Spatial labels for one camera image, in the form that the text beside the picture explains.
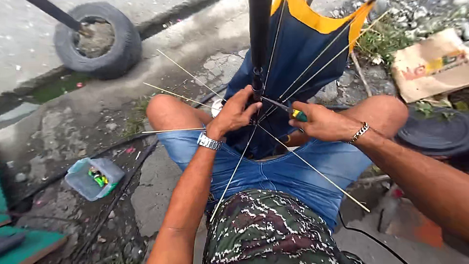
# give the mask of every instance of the puddle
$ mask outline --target puddle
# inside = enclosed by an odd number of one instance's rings
[[[14,93],[0,95],[0,129],[30,115],[41,104],[79,89],[77,83],[86,85],[86,82],[91,79],[91,77],[83,73],[71,72],[51,83],[34,89],[34,91],[25,96],[19,96]]]
[[[84,73],[72,72],[47,85],[38,87],[28,96],[33,102],[43,104],[65,93],[79,89],[77,83],[86,84],[92,78]]]

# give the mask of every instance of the man's left hand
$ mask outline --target man's left hand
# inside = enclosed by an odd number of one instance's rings
[[[262,107],[262,103],[257,102],[244,109],[253,93],[250,85],[235,93],[225,103],[217,117],[207,125],[207,137],[220,141],[225,133],[249,125],[251,116]]]

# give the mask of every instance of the wristwatch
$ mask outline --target wristwatch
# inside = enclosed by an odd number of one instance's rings
[[[197,144],[204,146],[206,148],[209,148],[209,149],[214,149],[214,150],[221,149],[221,144],[223,144],[222,141],[213,140],[207,137],[206,135],[207,135],[207,131],[203,130],[202,133],[200,133],[199,139],[197,139]]]

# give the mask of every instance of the light blue denim shorts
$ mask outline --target light blue denim shorts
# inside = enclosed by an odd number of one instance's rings
[[[161,133],[158,138],[169,157],[184,170],[198,148],[200,133],[172,131]],[[343,142],[311,139],[295,152],[342,189],[371,165],[371,160],[359,149]],[[214,201],[207,203],[207,210],[212,210],[220,199],[240,157],[226,144],[217,152],[210,186]],[[292,153],[265,162],[243,158],[224,199],[247,189],[291,194],[313,209],[332,229],[343,197],[341,191]]]

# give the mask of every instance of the umbrella rib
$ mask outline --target umbrella rib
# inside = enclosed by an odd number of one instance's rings
[[[181,68],[181,70],[185,71],[187,74],[189,74],[192,78],[194,78],[195,80],[197,80],[198,82],[200,82],[202,85],[204,85],[205,87],[207,87],[207,89],[209,89],[210,91],[212,91],[214,94],[218,95],[221,99],[223,99],[224,101],[225,98],[223,98],[221,95],[219,95],[216,91],[214,91],[213,89],[211,89],[210,87],[208,87],[205,83],[203,83],[201,80],[197,79],[197,77],[195,77],[194,75],[192,75],[190,72],[186,71],[186,69],[184,69],[181,65],[179,65],[177,62],[173,61],[170,57],[168,57],[166,54],[164,54],[161,50],[159,49],[156,49],[159,53],[161,53],[163,56],[165,56],[167,59],[169,59],[170,61],[172,61],[174,64],[176,64],[179,68]]]
[[[338,52],[331,60],[329,60],[322,68],[320,68],[313,76],[311,76],[306,82],[304,82],[298,89],[296,89],[291,95],[289,95],[286,99],[282,101],[282,103],[286,102],[290,97],[292,97],[296,92],[298,92],[303,86],[305,86],[309,81],[311,81],[318,73],[320,73],[327,65],[329,65],[335,58],[337,58],[342,52],[344,52],[349,46],[350,43],[355,42],[359,37],[361,37],[363,34],[365,34],[368,30],[370,30],[378,21],[380,21],[381,18],[383,18],[387,13],[389,12],[386,11],[383,13],[380,17],[378,17],[369,27],[364,29],[353,41],[349,42],[347,46],[345,46],[340,52]]]
[[[351,21],[345,28],[343,28],[342,31],[339,32],[339,34],[337,34],[337,36],[321,51],[321,53],[320,53],[318,56],[316,56],[316,58],[313,60],[313,62],[311,62],[311,63],[309,64],[309,66],[308,66],[306,69],[304,69],[304,71],[300,74],[300,76],[298,76],[298,77],[295,79],[295,81],[293,81],[293,83],[290,84],[290,86],[278,97],[277,100],[281,99],[281,98],[290,90],[290,88],[291,88],[301,77],[303,77],[303,75],[313,66],[313,64],[319,59],[319,57],[320,57],[320,56],[321,56],[321,55],[322,55],[322,54],[323,54],[323,53],[324,53],[324,52],[325,52],[325,51],[326,51],[326,50],[327,50],[327,49],[345,32],[345,30],[346,30],[347,28],[350,27],[350,25],[356,20],[356,18],[357,18],[359,15],[361,15],[361,13],[359,13],[359,14],[357,14],[357,15],[354,16],[354,18],[352,19],[352,21]],[[269,112],[272,108],[274,108],[274,106],[270,106],[269,109],[266,111],[266,113]]]
[[[274,52],[275,52],[275,48],[277,46],[277,38],[279,37],[280,25],[282,24],[283,10],[285,9],[285,2],[286,1],[287,0],[283,0],[282,11],[280,12],[280,18],[279,18],[279,25],[277,26],[277,32],[275,33],[275,40],[273,41],[273,48],[272,48],[272,53],[270,55],[269,67],[267,67],[267,75],[265,77],[264,87],[267,87],[267,81],[269,79],[269,73],[270,73],[270,66],[272,65],[273,55],[274,55]]]
[[[366,31],[370,30],[379,20],[381,20],[386,14],[388,13],[388,11],[386,11],[385,13],[383,13],[380,17],[378,17],[375,21],[373,21],[373,23],[371,23],[371,25],[364,29],[359,35],[358,37],[356,37],[353,41],[351,42],[355,42],[357,39],[359,39],[363,34],[366,33]],[[305,86],[309,81],[311,81],[319,72],[321,72],[327,65],[329,65],[335,58],[337,58],[342,52],[344,52],[348,47],[350,46],[350,42],[348,45],[346,45],[340,52],[338,52],[330,61],[328,61],[322,68],[320,68],[315,74],[313,74],[313,76],[311,76],[306,82],[304,82],[298,89],[296,89],[291,95],[289,95],[286,99],[284,99],[282,101],[282,103],[285,103],[290,97],[292,97],[296,92],[298,92],[301,88],[303,88],[303,86]],[[277,109],[277,107],[270,107],[267,111],[266,111],[266,114],[264,114],[260,119],[259,119],[259,122],[262,122],[265,117],[271,115],[275,110]]]
[[[209,107],[209,108],[212,108],[212,109],[215,109],[215,110],[220,111],[220,109],[217,109],[217,108],[208,106],[208,105],[206,105],[206,104],[203,104],[203,103],[200,103],[200,102],[197,102],[197,101],[194,101],[194,100],[192,100],[192,99],[186,98],[186,97],[184,97],[184,96],[182,96],[182,95],[178,95],[177,93],[170,92],[170,91],[165,90],[165,89],[163,89],[163,88],[159,88],[159,87],[156,87],[156,86],[151,85],[151,84],[148,84],[148,83],[144,83],[144,84],[145,84],[145,85],[148,85],[148,86],[151,86],[151,87],[153,87],[153,88],[156,88],[156,89],[158,89],[158,90],[161,90],[161,91],[163,91],[163,92],[167,92],[167,93],[169,93],[169,94],[172,94],[172,95],[175,95],[175,96],[179,96],[179,97],[181,97],[181,98],[183,98],[183,99],[192,101],[192,102],[194,102],[194,103],[198,103],[198,104],[200,104],[200,105],[203,105],[203,106],[206,106],[206,107]]]
[[[230,180],[228,181],[228,184],[227,184],[227,186],[225,187],[225,190],[223,191],[223,194],[221,195],[220,200],[218,201],[217,206],[215,207],[215,210],[214,210],[213,213],[212,213],[212,217],[210,217],[210,222],[212,222],[212,221],[213,221],[213,218],[215,217],[215,214],[216,214],[216,212],[217,212],[217,210],[218,210],[218,207],[220,206],[220,204],[221,204],[221,202],[222,202],[222,200],[223,200],[223,197],[225,196],[225,194],[226,194],[226,192],[227,192],[227,190],[228,190],[228,186],[230,185],[231,180],[233,180],[233,176],[235,175],[236,171],[238,170],[239,164],[241,163],[242,158],[244,157],[244,153],[246,153],[246,150],[247,150],[248,147],[249,147],[249,143],[251,143],[251,139],[252,139],[252,136],[254,136],[254,132],[256,132],[256,128],[257,128],[257,124],[256,124],[256,126],[254,127],[254,130],[252,131],[251,137],[249,138],[248,143],[246,144],[246,147],[244,148],[244,151],[243,151],[242,154],[241,154],[241,157],[240,157],[240,159],[239,159],[239,161],[238,161],[238,164],[237,164],[236,167],[234,168],[233,174],[231,174]]]
[[[282,143],[282,141],[280,141],[278,138],[274,137],[272,134],[270,134],[265,128],[261,127],[260,125],[258,125],[260,128],[262,128],[267,134],[269,134],[270,136],[272,136],[276,141],[278,141],[280,144],[282,144],[284,147],[287,148],[287,146],[285,144]],[[363,208],[365,211],[367,212],[370,212],[370,210],[368,208],[366,208],[361,202],[359,202],[357,199],[353,198],[353,196],[351,196],[350,194],[348,194],[346,191],[344,191],[342,188],[340,188],[337,184],[335,184],[333,181],[331,181],[326,175],[322,174],[320,171],[318,171],[315,167],[313,167],[311,164],[309,164],[307,161],[305,161],[302,157],[300,157],[297,153],[295,153],[294,151],[291,151],[291,150],[288,150],[290,151],[291,153],[293,153],[295,156],[297,156],[299,159],[301,159],[306,165],[308,165],[309,167],[311,167],[314,171],[316,171],[319,175],[321,175],[322,177],[324,177],[328,182],[330,182],[332,185],[334,185],[334,187],[336,187],[338,190],[340,190],[341,192],[343,192],[348,198],[350,198],[352,201],[354,201],[356,204],[358,204],[361,208]]]
[[[311,66],[313,66],[313,64],[318,60],[318,58],[342,35],[342,33],[350,27],[350,25],[353,23],[353,21],[357,18],[358,15],[356,15],[352,22],[350,22],[345,28],[342,29],[342,31],[331,41],[331,43],[329,43],[329,45],[327,45],[322,51],[321,53],[316,56],[316,58],[313,60],[313,62],[311,62],[311,64],[306,68],[304,69],[304,71],[300,74],[300,76],[298,76],[298,78],[296,78],[295,81],[293,81],[292,84],[290,84],[290,86],[280,95],[280,97],[278,98],[281,99],[287,92],[288,90],[290,90],[290,88],[301,78],[303,77],[303,75],[311,68]]]
[[[172,131],[185,131],[185,130],[202,130],[205,129],[204,127],[198,128],[183,128],[183,129],[171,129],[171,130],[158,130],[158,131],[143,131],[141,134],[149,134],[149,133],[162,133],[162,132],[172,132]]]

